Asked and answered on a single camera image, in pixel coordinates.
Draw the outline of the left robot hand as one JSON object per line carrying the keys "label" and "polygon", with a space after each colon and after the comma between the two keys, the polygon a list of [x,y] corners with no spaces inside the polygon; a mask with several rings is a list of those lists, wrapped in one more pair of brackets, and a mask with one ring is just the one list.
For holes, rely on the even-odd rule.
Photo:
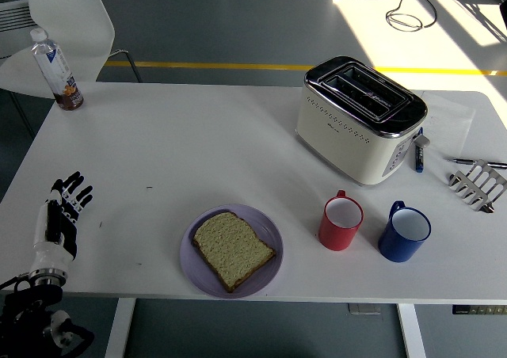
{"label": "left robot hand", "polygon": [[57,179],[40,207],[33,249],[36,254],[31,272],[55,269],[61,272],[76,258],[78,218],[93,199],[93,187],[84,186],[84,176],[76,171]]}

